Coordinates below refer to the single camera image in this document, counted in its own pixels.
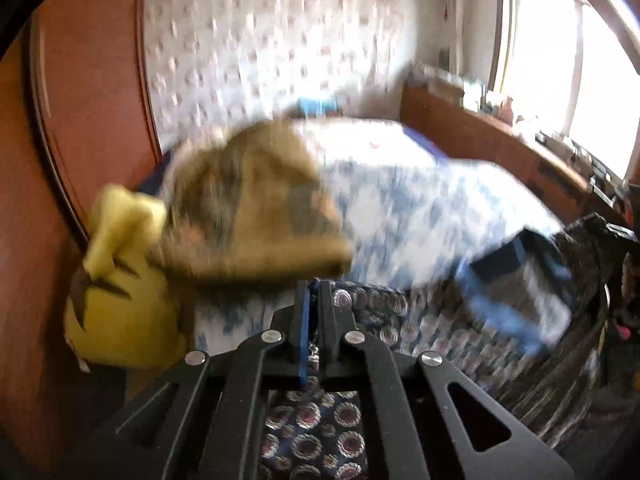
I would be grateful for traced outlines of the window with wooden frame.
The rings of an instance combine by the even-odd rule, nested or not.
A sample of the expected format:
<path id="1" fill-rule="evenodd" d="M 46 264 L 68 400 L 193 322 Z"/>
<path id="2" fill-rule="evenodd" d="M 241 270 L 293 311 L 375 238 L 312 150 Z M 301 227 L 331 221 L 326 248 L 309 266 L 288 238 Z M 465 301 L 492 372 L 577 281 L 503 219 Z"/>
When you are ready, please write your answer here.
<path id="1" fill-rule="evenodd" d="M 499 0 L 494 88 L 515 131 L 627 179 L 639 158 L 639 23 L 624 0 Z"/>

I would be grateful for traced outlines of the dark blue blanket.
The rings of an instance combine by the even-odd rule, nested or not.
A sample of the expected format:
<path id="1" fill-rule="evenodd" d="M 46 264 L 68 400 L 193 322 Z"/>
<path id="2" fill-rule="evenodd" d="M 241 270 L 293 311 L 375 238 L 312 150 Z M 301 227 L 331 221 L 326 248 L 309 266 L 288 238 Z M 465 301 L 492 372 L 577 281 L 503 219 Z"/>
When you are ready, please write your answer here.
<path id="1" fill-rule="evenodd" d="M 413 142 L 416 142 L 422 148 L 422 150 L 429 152 L 436 159 L 448 159 L 448 156 L 437 147 L 437 145 L 432 142 L 427 136 L 424 134 L 417 132 L 413 128 L 410 128 L 404 124 L 401 124 L 402 132 L 405 136 L 408 136 Z"/>

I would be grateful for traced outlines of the cardboard box on cabinet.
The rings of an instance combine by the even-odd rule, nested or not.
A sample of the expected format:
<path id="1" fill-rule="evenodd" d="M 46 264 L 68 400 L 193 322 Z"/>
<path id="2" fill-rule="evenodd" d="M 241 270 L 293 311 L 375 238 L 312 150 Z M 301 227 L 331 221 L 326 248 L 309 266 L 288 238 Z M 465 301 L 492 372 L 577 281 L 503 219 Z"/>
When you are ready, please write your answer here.
<path id="1" fill-rule="evenodd" d="M 424 87 L 431 96 L 436 96 L 447 103 L 462 107 L 464 87 L 462 82 L 436 75 L 425 77 Z"/>

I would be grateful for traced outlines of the blue white floral sheet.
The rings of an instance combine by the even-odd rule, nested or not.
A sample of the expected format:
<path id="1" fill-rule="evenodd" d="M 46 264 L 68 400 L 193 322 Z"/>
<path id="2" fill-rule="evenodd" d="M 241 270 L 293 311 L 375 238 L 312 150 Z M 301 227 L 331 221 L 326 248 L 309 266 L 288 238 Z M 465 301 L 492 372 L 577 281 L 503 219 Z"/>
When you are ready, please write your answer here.
<path id="1" fill-rule="evenodd" d="M 472 261 L 523 228 L 550 235 L 561 221 L 524 184 L 492 162 L 435 162 L 430 168 L 336 162 L 324 182 L 355 244 L 347 281 L 390 288 L 430 284 L 459 260 Z M 570 322 L 548 285 L 532 315 L 554 346 Z M 206 290 L 195 304 L 194 348 L 212 356 L 266 330 L 294 302 L 295 285 Z"/>

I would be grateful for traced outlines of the navy patterned silk garment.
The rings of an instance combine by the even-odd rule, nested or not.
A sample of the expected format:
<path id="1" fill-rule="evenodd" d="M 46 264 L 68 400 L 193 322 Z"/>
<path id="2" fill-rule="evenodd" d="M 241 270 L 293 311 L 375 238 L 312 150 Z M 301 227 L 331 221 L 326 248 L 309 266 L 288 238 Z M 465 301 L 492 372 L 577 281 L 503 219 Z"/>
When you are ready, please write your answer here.
<path id="1" fill-rule="evenodd" d="M 604 286 L 638 246 L 633 232 L 590 214 L 551 235 L 521 230 L 422 287 L 341 282 L 337 301 L 393 352 L 438 353 L 550 448 L 562 448 L 600 377 Z M 358 394 L 323 389 L 317 377 L 274 394 L 257 474 L 366 478 Z"/>

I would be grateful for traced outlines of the wooden wardrobe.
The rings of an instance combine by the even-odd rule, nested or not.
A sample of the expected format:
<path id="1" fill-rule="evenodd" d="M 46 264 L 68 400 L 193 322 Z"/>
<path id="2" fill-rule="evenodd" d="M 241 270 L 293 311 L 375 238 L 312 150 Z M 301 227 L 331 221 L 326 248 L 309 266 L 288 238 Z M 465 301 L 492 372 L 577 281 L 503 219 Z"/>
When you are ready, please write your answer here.
<path id="1" fill-rule="evenodd" d="M 45 477 L 119 398 L 63 335 L 99 190 L 162 159 L 143 0 L 44 0 L 1 59 L 1 463 Z"/>

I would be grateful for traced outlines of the circle patterned wall curtain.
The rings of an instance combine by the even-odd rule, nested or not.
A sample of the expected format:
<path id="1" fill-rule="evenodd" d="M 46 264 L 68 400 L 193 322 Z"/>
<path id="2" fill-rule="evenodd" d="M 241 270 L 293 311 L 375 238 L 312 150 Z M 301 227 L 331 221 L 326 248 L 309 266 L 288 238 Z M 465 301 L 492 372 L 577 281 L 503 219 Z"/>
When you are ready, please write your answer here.
<path id="1" fill-rule="evenodd" d="M 392 118 L 416 55 L 414 0 L 144 0 L 146 76 L 162 148 L 203 127 L 334 96 Z"/>

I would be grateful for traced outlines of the blue item on boxes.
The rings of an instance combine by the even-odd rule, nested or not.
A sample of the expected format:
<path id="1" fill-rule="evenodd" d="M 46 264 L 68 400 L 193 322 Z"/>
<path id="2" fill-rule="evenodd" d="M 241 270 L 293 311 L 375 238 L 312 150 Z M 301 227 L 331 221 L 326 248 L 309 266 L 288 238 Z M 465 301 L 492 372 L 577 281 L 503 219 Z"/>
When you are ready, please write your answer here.
<path id="1" fill-rule="evenodd" d="M 300 99 L 297 103 L 299 113 L 309 118 L 341 116 L 342 111 L 337 99 Z"/>

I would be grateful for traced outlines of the pink bottle on sill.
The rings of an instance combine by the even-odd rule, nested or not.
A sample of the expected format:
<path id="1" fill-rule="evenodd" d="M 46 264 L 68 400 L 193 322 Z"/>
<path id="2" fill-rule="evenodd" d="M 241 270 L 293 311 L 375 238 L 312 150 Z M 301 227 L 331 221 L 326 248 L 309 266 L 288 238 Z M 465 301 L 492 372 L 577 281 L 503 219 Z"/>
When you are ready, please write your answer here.
<path id="1" fill-rule="evenodd" d="M 498 118 L 510 127 L 512 127 L 514 124 L 514 110 L 513 110 L 512 104 L 513 104 L 513 99 L 510 96 L 508 96 L 501 103 L 499 108 L 499 113 L 498 113 Z"/>

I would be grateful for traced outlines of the yellow plush toy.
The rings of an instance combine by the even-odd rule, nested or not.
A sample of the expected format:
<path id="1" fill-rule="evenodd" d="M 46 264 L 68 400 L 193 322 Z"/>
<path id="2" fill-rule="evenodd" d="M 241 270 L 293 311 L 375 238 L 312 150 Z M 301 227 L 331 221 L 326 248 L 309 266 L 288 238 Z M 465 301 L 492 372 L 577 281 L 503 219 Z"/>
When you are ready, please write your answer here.
<path id="1" fill-rule="evenodd" d="M 166 368 L 186 353 L 178 300 L 165 273 L 146 258 L 166 214 L 158 198 L 118 184 L 94 202 L 88 248 L 64 312 L 66 344 L 85 372 L 93 365 Z"/>

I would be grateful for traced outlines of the floral quilt bedspread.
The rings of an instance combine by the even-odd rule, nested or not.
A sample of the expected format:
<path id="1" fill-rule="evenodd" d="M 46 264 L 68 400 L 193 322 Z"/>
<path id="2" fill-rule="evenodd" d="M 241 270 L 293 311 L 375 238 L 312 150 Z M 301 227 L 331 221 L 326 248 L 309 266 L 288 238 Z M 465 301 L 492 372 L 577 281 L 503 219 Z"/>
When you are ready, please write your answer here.
<path id="1" fill-rule="evenodd" d="M 237 167 L 251 159 L 273 162 L 304 177 L 317 177 L 322 168 L 338 162 L 431 169 L 439 156 L 392 120 L 273 119 L 243 128 L 201 128 L 171 149 L 164 177 L 175 177 L 192 165 Z"/>

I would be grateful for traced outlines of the wooden sideboard cabinet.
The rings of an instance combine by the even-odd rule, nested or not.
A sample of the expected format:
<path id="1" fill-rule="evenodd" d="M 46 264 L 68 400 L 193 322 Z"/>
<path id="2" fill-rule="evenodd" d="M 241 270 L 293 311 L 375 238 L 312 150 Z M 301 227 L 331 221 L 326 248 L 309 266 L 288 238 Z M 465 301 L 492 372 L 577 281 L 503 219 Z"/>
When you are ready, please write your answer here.
<path id="1" fill-rule="evenodd" d="M 399 119 L 449 157 L 494 162 L 509 171 L 565 223 L 595 212 L 619 226 L 629 224 L 566 162 L 537 142 L 521 140 L 495 118 L 469 112 L 424 88 L 406 84 Z"/>

